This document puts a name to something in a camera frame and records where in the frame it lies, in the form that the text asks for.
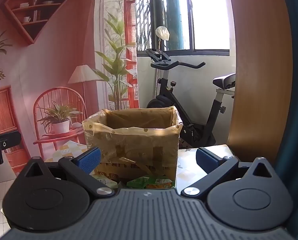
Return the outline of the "black exercise bike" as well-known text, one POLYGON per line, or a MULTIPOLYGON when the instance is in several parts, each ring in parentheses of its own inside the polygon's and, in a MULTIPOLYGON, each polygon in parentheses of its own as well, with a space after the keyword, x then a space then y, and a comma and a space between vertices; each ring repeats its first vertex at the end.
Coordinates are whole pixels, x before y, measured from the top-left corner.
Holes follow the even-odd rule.
POLYGON ((183 127, 180 132, 180 148, 189 147, 207 147, 216 144, 216 139, 213 135, 213 129, 216 124, 218 115, 225 113, 226 107, 223 106, 224 95, 229 95, 234 98, 236 74, 231 73, 224 76, 215 77, 212 80, 216 86, 216 96, 212 102, 211 110, 209 112, 206 123, 194 121, 187 113, 189 110, 189 103, 185 106, 181 101, 176 98, 174 88, 176 87, 175 81, 170 81, 169 71, 176 67, 187 67, 190 69, 201 69, 206 63, 191 64, 187 62, 174 61, 170 56, 160 49, 146 49, 147 55, 151 59, 150 66, 156 70, 157 73, 162 72, 162 76, 156 77, 156 85, 159 87, 158 93, 147 104, 147 108, 163 108, 174 106, 182 119, 183 127))

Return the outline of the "brown cardboard box with liner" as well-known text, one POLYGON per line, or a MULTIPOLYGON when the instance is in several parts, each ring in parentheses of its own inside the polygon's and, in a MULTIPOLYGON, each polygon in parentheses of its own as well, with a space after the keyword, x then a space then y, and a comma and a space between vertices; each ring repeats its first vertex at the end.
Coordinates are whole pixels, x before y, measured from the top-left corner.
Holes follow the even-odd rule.
POLYGON ((146 175, 175 181, 182 120, 174 106, 104 109, 82 126, 87 147, 101 152, 96 173, 115 181, 146 175))

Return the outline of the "floral checkered tablecloth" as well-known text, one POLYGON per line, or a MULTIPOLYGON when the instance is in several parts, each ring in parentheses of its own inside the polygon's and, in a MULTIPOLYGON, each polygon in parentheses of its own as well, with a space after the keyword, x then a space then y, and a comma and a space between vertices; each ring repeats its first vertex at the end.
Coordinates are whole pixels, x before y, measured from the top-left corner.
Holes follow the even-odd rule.
MULTIPOLYGON (((59 150, 55 151, 51 158, 47 159, 47 162, 57 162, 62 157, 78 157, 82 153, 86 152, 87 146, 78 144, 74 141, 66 142, 59 150)), ((207 173, 196 162, 196 148, 178 150, 178 163, 176 168, 175 188, 178 192, 181 192, 184 188, 195 183, 199 179, 207 175, 207 173)), ((90 174, 98 174, 96 171, 92 171, 90 174)), ((118 188, 123 187, 121 183, 118 183, 118 188)))

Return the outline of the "green snack bag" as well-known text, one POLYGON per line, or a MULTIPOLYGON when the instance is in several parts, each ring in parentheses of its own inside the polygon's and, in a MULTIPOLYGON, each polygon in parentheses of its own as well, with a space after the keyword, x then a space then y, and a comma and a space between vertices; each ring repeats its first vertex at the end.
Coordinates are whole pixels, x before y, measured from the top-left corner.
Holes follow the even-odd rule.
POLYGON ((166 176, 143 176, 127 183, 132 189, 170 189, 174 186, 175 182, 166 176))

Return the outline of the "pale green snack packet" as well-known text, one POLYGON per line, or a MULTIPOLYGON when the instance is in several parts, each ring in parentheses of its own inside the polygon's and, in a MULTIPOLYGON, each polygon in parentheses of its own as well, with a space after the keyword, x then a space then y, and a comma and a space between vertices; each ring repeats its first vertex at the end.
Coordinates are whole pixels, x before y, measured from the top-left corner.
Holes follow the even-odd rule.
POLYGON ((111 188, 111 189, 117 189, 118 188, 118 184, 116 181, 113 181, 109 178, 107 178, 104 175, 101 174, 90 174, 94 179, 98 180, 99 182, 103 183, 104 185, 106 185, 107 187, 111 188))

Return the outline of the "pink room-print wall backdrop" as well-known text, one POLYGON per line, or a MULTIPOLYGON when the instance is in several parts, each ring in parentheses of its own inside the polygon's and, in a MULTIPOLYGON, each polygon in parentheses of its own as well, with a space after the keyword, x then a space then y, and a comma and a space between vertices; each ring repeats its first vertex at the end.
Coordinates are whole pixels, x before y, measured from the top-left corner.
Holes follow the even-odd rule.
POLYGON ((84 143, 82 121, 137 108, 135 0, 0 0, 0 182, 31 157, 84 143))

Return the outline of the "wooden headboard panel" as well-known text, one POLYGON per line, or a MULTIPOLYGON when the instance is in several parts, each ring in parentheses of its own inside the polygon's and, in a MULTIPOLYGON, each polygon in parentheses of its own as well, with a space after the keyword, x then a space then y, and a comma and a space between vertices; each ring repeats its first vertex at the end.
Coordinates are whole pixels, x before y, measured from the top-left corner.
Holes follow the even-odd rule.
POLYGON ((228 145, 243 161, 273 163, 291 100, 293 58, 285 0, 231 0, 236 91, 228 145))

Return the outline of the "white cloth on pole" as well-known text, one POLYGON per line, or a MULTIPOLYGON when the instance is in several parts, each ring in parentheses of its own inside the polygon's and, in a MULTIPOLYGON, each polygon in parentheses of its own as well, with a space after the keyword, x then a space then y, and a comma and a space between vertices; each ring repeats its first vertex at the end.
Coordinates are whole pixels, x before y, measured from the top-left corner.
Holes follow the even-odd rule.
POLYGON ((170 37, 169 31, 165 26, 158 26, 155 30, 155 34, 163 41, 168 41, 170 37))

